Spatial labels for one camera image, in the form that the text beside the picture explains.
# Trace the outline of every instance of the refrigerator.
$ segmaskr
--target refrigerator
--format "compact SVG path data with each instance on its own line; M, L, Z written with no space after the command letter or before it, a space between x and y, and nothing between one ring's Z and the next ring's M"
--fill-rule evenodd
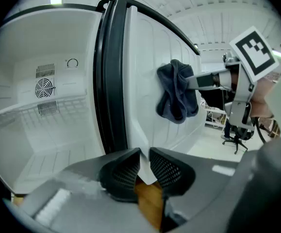
M0 27L0 179L28 194L67 166L140 148L188 153L206 112L175 124L156 113L156 70L178 59L201 72L199 51L168 19L134 0L43 5ZM200 93L197 91L198 104Z

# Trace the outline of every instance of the refrigerator door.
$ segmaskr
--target refrigerator door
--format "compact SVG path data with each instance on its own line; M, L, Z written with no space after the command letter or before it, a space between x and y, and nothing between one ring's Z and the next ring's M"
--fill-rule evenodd
M164 90L156 70L172 59L189 64L200 73L199 51L169 20L133 0L110 0L111 21L105 42L104 62L110 139L114 149L142 150L139 176L147 184L156 181L149 167L150 147L187 153L204 126L206 112L174 124L156 113ZM197 92L200 105L200 93Z

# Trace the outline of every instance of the black mesh gripper pad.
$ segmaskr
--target black mesh gripper pad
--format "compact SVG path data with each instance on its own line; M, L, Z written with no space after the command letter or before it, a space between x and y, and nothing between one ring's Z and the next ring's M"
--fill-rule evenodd
M139 148L134 149L101 168L100 184L113 199L124 202L138 201L134 187L140 169L140 151Z
M166 154L162 148L150 148L150 168L163 189L164 197L183 195L195 180L195 172L186 163Z

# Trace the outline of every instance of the dark gray cloth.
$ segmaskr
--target dark gray cloth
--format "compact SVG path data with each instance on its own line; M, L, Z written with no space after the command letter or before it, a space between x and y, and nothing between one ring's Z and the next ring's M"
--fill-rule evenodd
M171 60L170 64L157 69L157 75L165 90L156 112L168 120L180 124L187 117L198 113L198 101L195 90L187 89L187 77L193 76L190 65L179 60Z

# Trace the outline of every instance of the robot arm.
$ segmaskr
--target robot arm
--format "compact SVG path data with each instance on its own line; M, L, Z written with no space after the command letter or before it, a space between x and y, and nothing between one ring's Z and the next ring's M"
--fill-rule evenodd
M224 103L229 122L240 128L254 130L254 126L249 118L251 112L250 99L256 88L257 82L253 82L246 72L244 64L231 53L223 56L225 68L214 72L207 72L187 78L189 89L194 90L227 90L233 91L231 87L231 72L238 72L237 89L234 100Z
M225 68L187 78L189 89L227 90L235 92L231 102L224 102L223 107L229 116L231 125L247 130L254 130L250 120L250 100L255 92L257 81L278 67L279 62L272 54L272 49L262 34L251 27L230 42L234 56L223 56ZM231 73L238 73L236 91L231 87Z

